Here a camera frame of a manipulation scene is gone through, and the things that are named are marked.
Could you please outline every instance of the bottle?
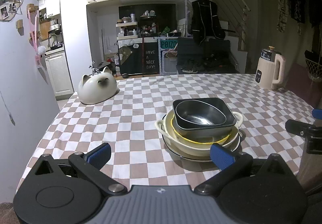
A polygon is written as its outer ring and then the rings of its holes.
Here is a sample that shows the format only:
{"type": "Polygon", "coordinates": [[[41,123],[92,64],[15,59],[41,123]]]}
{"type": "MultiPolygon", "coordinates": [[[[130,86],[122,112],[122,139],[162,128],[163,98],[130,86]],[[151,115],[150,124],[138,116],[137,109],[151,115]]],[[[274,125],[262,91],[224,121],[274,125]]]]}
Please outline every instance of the bottle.
{"type": "Polygon", "coordinates": [[[131,13],[131,21],[135,22],[135,14],[134,13],[131,13]]]}
{"type": "Polygon", "coordinates": [[[153,33],[157,33],[157,27],[155,22],[152,23],[152,27],[153,27],[152,28],[153,33]]]}

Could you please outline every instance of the white pompom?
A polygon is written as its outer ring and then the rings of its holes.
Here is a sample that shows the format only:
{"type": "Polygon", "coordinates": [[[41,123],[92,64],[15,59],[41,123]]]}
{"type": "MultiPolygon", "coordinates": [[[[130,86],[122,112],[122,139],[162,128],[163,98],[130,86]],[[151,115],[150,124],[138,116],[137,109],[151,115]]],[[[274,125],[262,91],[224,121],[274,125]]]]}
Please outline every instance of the white pompom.
{"type": "Polygon", "coordinates": [[[46,53],[46,47],[45,46],[39,46],[38,47],[38,55],[44,55],[46,53]]]}

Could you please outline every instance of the cat ears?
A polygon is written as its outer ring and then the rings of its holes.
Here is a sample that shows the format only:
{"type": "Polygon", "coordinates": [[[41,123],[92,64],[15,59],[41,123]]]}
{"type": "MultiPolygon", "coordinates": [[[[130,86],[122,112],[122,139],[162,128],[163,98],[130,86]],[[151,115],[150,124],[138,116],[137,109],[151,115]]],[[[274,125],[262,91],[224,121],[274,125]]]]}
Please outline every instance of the cat ears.
{"type": "Polygon", "coordinates": [[[110,70],[108,67],[105,67],[105,68],[104,68],[103,73],[104,73],[104,72],[107,72],[107,73],[112,74],[111,70],[110,70]]]}
{"type": "Polygon", "coordinates": [[[84,86],[84,84],[90,79],[91,77],[88,76],[88,75],[83,75],[83,78],[82,78],[82,85],[84,86]]]}
{"type": "MultiPolygon", "coordinates": [[[[104,70],[103,70],[103,73],[110,73],[112,74],[111,70],[108,68],[108,67],[105,67],[104,70]]],[[[91,77],[88,76],[88,75],[83,75],[83,78],[82,78],[82,85],[84,85],[91,77]]]]}

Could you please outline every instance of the bowl handle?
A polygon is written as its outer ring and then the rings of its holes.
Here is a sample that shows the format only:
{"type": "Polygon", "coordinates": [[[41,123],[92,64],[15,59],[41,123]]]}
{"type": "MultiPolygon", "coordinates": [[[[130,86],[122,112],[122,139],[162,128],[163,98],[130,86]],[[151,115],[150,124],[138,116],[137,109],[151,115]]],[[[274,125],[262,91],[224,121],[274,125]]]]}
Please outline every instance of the bowl handle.
{"type": "Polygon", "coordinates": [[[236,125],[237,125],[237,128],[240,128],[240,126],[242,125],[242,123],[244,122],[244,116],[243,116],[243,114],[241,114],[241,113],[239,113],[239,112],[235,112],[235,111],[233,111],[232,112],[234,115],[235,115],[235,117],[237,118],[237,123],[236,123],[236,125]]]}
{"type": "Polygon", "coordinates": [[[168,134],[161,129],[160,125],[162,125],[164,127],[164,123],[165,121],[164,120],[157,120],[155,123],[154,123],[154,126],[156,127],[157,131],[160,132],[162,135],[168,137],[168,134]]]}

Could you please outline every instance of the electric kettle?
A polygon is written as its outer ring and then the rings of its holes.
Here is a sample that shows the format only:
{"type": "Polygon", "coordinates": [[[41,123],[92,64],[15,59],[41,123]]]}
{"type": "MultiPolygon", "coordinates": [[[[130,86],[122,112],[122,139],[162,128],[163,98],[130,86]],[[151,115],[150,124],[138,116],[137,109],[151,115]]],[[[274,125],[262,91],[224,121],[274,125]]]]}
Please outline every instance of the electric kettle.
{"type": "Polygon", "coordinates": [[[262,49],[255,76],[258,86],[267,90],[276,90],[284,79],[285,58],[274,49],[262,49]]]}

